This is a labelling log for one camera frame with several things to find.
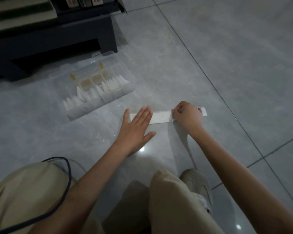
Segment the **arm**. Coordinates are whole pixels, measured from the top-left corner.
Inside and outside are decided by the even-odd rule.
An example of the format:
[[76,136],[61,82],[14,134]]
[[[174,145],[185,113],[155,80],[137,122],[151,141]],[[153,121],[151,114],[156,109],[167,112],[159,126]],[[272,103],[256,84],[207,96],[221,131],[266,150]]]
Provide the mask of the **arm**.
[[204,130],[202,113],[196,106],[182,101],[172,114],[198,143],[257,233],[293,233],[293,215]]
[[144,135],[152,118],[150,106],[141,108],[131,123],[128,122],[128,115],[129,109],[126,109],[121,130],[113,145],[69,190],[60,208],[50,217],[36,223],[29,234],[79,233],[100,192],[121,162],[155,135],[155,132]]

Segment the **right hand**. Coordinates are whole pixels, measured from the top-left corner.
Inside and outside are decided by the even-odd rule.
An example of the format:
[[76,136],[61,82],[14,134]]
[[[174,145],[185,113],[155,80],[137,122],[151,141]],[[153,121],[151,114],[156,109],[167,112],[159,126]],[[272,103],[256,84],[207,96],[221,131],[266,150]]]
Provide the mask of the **right hand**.
[[172,116],[190,135],[202,127],[203,116],[201,109],[186,101],[180,102],[176,108],[172,109]]

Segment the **finger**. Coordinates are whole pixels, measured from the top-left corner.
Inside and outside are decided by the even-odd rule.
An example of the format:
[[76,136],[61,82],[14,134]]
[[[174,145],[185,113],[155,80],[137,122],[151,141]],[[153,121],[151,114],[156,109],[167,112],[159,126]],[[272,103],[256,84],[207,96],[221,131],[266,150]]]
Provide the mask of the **finger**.
[[150,105],[148,105],[146,107],[146,109],[143,111],[141,117],[138,119],[138,123],[140,123],[140,122],[143,123],[150,111],[151,111],[151,107],[150,107]]
[[140,109],[140,111],[137,113],[137,115],[135,115],[135,117],[133,118],[133,120],[131,121],[132,123],[136,123],[138,120],[139,120],[139,118],[141,117],[141,115],[142,115],[142,113],[143,113],[143,111],[145,110],[145,106],[143,106],[141,109]]
[[180,112],[177,109],[172,109],[172,117],[175,118],[177,121],[180,118]]
[[155,131],[151,131],[148,134],[146,134],[144,138],[142,139],[142,144],[143,144],[142,146],[144,146],[147,142],[149,142],[154,137],[154,135],[156,135]]
[[180,110],[185,104],[187,104],[188,102],[186,101],[181,101],[176,107],[175,109]]
[[128,123],[128,116],[129,116],[129,108],[127,108],[124,112],[124,116],[123,116],[123,125]]
[[149,126],[149,123],[152,119],[152,116],[153,116],[153,112],[152,110],[149,111],[149,114],[147,115],[147,117],[144,119],[144,122],[143,122],[143,126],[145,127],[145,129],[147,129],[147,127]]

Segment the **beige sneaker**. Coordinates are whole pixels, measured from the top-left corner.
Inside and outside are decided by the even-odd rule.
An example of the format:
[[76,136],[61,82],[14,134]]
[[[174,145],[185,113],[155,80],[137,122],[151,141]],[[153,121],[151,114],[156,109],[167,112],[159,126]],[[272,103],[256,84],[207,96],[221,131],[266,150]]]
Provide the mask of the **beige sneaker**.
[[203,208],[211,215],[213,202],[211,189],[204,175],[199,170],[187,169],[181,174],[180,180],[187,185]]

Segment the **hand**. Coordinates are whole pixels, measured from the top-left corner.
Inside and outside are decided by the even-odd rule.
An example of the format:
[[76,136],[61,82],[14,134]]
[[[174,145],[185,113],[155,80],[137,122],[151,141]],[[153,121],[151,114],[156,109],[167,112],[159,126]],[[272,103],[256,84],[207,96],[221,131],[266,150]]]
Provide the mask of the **hand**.
[[132,122],[128,122],[129,108],[125,110],[121,130],[115,141],[121,146],[127,155],[136,153],[156,134],[155,131],[144,135],[151,121],[153,112],[150,106],[143,106]]
[[202,110],[186,101],[180,102],[176,108],[172,109],[172,116],[187,130],[189,135],[202,127]]

